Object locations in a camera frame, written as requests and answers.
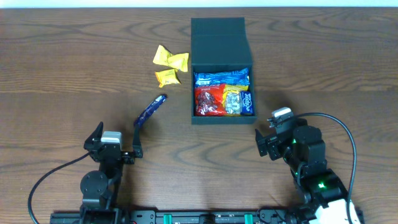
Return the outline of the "dark blue snack bar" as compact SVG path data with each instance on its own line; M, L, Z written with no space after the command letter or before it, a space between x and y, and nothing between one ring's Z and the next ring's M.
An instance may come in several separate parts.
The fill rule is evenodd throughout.
M166 94L161 94L156 99L154 99L134 121L134 126L141 127L166 101L167 98L168 96Z

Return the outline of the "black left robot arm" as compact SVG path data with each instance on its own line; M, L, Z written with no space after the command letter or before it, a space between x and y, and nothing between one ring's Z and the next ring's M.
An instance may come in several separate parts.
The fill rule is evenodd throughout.
M116 201L123 176L123 167L143 157L139 138L140 126L134 127L132 151L123 151L122 134L104 131L100 122L85 140L83 148L99 164L98 170L87 173L80 182L83 194L79 224L129 223L129 212L118 208Z

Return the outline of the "red Hacks candy bag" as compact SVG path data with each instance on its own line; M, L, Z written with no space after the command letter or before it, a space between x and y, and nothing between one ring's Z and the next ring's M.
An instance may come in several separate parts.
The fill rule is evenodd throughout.
M195 116L224 116L223 92L225 84L198 86L194 89Z

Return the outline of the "large yellow candy wrapper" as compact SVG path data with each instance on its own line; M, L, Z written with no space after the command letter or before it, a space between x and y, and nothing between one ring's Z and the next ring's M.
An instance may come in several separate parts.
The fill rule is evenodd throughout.
M156 65L164 65L181 72L188 72L189 53L172 54L164 46L159 45L155 53L153 63Z

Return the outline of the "blue wafer bar packet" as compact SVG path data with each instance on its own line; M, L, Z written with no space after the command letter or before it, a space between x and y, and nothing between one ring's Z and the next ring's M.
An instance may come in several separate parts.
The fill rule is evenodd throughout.
M194 73L194 81L195 87L220 84L248 86L250 85L249 69L218 73Z

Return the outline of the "blue Eclipse gum pack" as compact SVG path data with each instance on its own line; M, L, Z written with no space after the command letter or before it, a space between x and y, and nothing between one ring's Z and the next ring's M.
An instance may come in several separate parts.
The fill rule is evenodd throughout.
M253 101L252 101L252 96L250 91L241 91L240 92L240 97L241 97L241 114L242 115L253 115L254 114L254 109L253 109Z

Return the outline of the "yellow seed snack bag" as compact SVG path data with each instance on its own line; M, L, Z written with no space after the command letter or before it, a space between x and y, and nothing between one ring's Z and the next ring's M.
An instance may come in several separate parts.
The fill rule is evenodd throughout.
M243 107L241 92L248 91L248 89L249 87L246 85L225 85L222 105L227 116L237 116L241 114Z

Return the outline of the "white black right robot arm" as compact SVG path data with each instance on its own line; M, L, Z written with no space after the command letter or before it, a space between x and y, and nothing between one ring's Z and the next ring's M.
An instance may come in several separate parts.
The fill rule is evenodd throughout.
M283 159L289 166L303 204L289 208L284 223L361 223L351 201L352 186L327 167L326 145L319 128L307 123L308 113L295 115L288 107L272 112L268 119L273 134L256 131L260 156Z

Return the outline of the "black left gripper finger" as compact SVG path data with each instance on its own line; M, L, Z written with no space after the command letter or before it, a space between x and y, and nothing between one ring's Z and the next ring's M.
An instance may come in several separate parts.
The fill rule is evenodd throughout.
M135 158L142 158L143 151L142 151L142 144L139 137L140 126L136 124L134 126L134 136L132 141L132 148L133 148L133 155Z
M95 149L97 145L101 142L102 134L103 134L103 122L100 121L96 129L84 141L83 148Z

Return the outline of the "small yellow candy wrapper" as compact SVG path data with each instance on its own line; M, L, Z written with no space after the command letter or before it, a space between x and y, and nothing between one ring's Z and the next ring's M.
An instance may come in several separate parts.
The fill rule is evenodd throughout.
M155 72L157 81L159 82L159 88L163 88L165 85L181 84L177 77L177 70L170 69L161 72Z

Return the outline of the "dark green box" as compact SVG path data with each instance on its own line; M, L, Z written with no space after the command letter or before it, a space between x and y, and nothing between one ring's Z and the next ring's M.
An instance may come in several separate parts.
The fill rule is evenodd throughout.
M253 60L243 17L191 19L192 73L249 69L252 105L256 109Z

